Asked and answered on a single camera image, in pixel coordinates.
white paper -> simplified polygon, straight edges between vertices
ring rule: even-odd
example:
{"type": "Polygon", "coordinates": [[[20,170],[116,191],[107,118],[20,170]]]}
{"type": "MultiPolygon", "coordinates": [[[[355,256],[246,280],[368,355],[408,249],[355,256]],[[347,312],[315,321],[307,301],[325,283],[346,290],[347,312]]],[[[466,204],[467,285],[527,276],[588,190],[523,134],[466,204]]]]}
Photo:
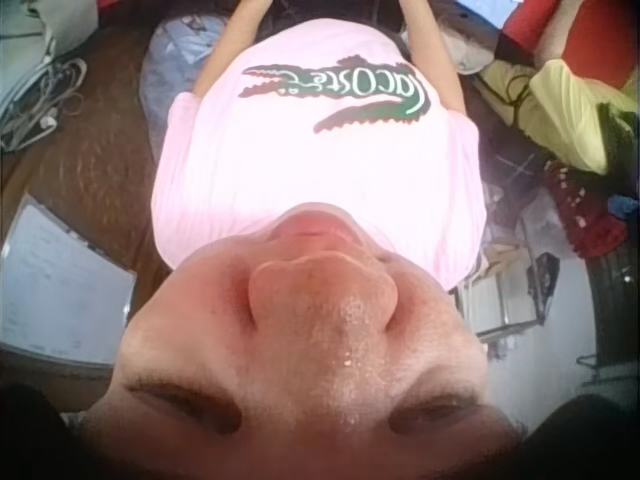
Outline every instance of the white paper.
{"type": "Polygon", "coordinates": [[[27,204],[0,264],[0,342],[62,361],[113,364],[135,275],[27,204]]]}

green crocodile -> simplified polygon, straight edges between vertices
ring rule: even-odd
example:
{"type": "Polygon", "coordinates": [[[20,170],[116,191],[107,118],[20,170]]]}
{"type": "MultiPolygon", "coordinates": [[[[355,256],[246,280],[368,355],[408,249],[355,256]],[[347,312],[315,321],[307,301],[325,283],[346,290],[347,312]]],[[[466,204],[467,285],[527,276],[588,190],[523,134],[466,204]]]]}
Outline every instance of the green crocodile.
{"type": "Polygon", "coordinates": [[[314,132],[331,130],[352,123],[393,120],[411,123],[425,115],[431,101],[411,65],[371,64],[360,55],[338,60],[337,66],[301,68],[292,65],[259,65],[243,72],[273,78],[261,85],[245,88],[241,98],[276,93],[284,97],[367,98],[374,95],[396,97],[366,105],[343,108],[318,122],[314,132]]]}

mouth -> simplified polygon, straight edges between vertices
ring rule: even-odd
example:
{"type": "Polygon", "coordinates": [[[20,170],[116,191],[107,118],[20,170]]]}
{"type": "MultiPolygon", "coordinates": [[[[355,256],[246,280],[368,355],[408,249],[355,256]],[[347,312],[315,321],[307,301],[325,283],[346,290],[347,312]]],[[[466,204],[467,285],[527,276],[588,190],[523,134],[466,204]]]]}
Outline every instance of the mouth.
{"type": "Polygon", "coordinates": [[[269,240],[297,236],[335,235],[362,246],[358,232],[337,215],[322,211],[304,211],[291,215],[278,223],[269,234],[269,240]]]}

